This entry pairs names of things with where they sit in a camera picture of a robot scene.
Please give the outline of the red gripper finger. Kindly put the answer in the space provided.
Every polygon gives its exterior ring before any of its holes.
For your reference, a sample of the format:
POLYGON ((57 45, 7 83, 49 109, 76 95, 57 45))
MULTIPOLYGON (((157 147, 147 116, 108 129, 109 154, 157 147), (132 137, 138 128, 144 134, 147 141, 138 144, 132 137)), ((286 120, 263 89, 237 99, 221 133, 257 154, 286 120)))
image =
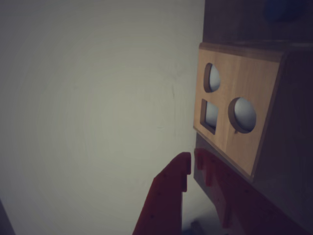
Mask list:
POLYGON ((182 193, 191 174, 191 153, 182 152, 153 179, 134 235, 180 235, 182 193))
POLYGON ((308 234, 214 154, 203 148, 196 148, 194 154, 194 177, 208 194, 222 228, 229 234, 308 234))

